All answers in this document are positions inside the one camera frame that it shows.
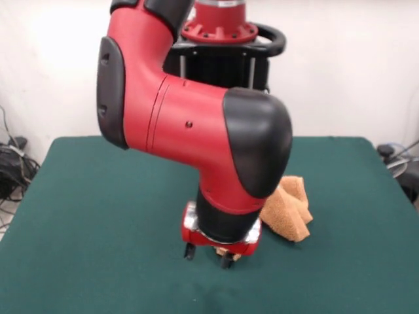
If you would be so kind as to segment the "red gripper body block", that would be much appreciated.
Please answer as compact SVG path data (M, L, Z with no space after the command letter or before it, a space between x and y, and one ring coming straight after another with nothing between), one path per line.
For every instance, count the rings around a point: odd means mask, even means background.
M244 239L237 243L218 243L204 235L197 227L181 227L182 239L186 244L195 247L214 247L221 253L231 253L233 256L251 256L258 247L262 234L260 224L255 224L245 235Z

